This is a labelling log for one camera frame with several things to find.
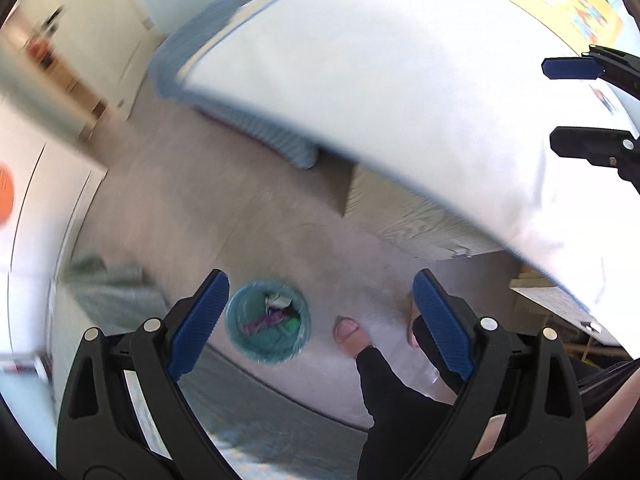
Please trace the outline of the teal trash bin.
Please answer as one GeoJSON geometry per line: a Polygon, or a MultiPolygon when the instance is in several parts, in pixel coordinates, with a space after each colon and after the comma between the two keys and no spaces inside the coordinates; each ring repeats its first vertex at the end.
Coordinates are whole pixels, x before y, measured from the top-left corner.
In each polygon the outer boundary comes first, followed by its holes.
{"type": "Polygon", "coordinates": [[[229,300],[226,333],[247,359],[277,365],[294,359],[311,335],[311,316],[303,294],[273,280],[239,288],[229,300]]]}

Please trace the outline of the person's black-trousered left leg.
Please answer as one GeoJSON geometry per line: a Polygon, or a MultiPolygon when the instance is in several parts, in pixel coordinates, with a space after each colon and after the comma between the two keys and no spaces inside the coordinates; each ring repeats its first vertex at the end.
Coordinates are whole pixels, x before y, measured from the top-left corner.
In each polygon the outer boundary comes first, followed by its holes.
{"type": "Polygon", "coordinates": [[[407,387],[377,348],[356,359],[364,406],[373,418],[363,445],[359,479],[401,479],[420,458],[451,406],[407,387]]]}

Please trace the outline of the pink right slipper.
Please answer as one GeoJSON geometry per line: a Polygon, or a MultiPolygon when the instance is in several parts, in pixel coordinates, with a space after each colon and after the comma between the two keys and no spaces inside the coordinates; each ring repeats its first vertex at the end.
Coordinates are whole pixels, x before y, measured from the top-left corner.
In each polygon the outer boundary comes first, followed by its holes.
{"type": "Polygon", "coordinates": [[[416,334],[414,333],[413,325],[414,325],[414,322],[416,322],[416,319],[419,316],[420,316],[420,313],[415,308],[412,308],[411,311],[410,311],[409,322],[408,322],[408,326],[407,326],[408,344],[409,344],[409,346],[411,348],[415,348],[415,349],[419,348],[420,344],[416,340],[416,334]]]}

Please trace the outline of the pink slipper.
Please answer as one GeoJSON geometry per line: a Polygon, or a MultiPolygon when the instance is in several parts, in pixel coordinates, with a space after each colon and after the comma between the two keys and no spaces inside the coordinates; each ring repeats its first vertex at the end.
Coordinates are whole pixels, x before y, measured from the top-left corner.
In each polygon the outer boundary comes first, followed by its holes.
{"type": "Polygon", "coordinates": [[[341,352],[354,360],[363,350],[372,346],[369,334],[353,318],[344,318],[344,316],[338,318],[333,337],[341,352]]]}
{"type": "Polygon", "coordinates": [[[408,322],[408,326],[407,326],[408,344],[409,344],[409,346],[411,348],[415,348],[415,349],[419,348],[420,344],[416,340],[416,334],[414,333],[413,325],[414,325],[414,322],[416,322],[416,319],[419,316],[420,316],[420,313],[415,308],[412,308],[411,311],[410,311],[409,322],[408,322]]]}

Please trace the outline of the purple long box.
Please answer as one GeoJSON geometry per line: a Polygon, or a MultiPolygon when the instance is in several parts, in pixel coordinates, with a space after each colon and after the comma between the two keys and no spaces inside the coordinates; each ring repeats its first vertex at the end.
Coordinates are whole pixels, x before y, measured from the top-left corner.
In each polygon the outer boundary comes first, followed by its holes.
{"type": "Polygon", "coordinates": [[[291,315],[287,314],[285,310],[273,310],[242,325],[241,332],[246,336],[254,336],[264,330],[269,330],[271,327],[282,324],[290,318],[291,315]]]}

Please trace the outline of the pink left slipper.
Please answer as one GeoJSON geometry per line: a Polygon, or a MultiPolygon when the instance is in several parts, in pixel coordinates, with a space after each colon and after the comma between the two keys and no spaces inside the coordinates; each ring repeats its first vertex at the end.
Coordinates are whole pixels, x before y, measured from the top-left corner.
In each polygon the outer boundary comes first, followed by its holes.
{"type": "Polygon", "coordinates": [[[344,318],[344,316],[338,318],[333,337],[341,352],[354,360],[363,350],[372,346],[369,334],[353,318],[344,318]]]}

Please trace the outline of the light wood bedside cabinet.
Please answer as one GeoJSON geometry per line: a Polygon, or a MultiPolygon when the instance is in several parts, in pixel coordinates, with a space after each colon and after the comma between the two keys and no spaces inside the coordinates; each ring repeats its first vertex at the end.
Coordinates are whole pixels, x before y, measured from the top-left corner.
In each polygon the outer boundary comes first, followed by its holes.
{"type": "Polygon", "coordinates": [[[503,247],[430,198],[358,165],[344,217],[403,252],[426,260],[471,258],[503,247]]]}

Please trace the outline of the white wardrobe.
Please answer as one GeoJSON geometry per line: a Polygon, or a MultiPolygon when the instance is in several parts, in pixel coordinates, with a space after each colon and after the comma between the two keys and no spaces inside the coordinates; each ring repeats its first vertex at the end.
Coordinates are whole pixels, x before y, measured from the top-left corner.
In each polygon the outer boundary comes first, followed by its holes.
{"type": "Polygon", "coordinates": [[[1,103],[1,165],[13,176],[11,219],[1,226],[1,373],[6,404],[36,449],[55,460],[56,416],[44,361],[58,281],[106,170],[10,100],[1,103]]]}

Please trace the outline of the blue knitted blanket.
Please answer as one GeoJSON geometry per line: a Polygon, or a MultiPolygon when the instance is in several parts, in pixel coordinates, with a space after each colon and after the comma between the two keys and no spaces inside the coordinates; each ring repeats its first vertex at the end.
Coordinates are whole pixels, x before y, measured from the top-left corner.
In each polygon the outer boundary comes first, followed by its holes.
{"type": "Polygon", "coordinates": [[[149,80],[160,98],[189,105],[262,142],[296,168],[310,169],[318,162],[319,145],[306,129],[270,106],[254,78],[232,80],[246,71],[232,60],[224,37],[247,3],[218,0],[206,6],[155,51],[149,80]]]}

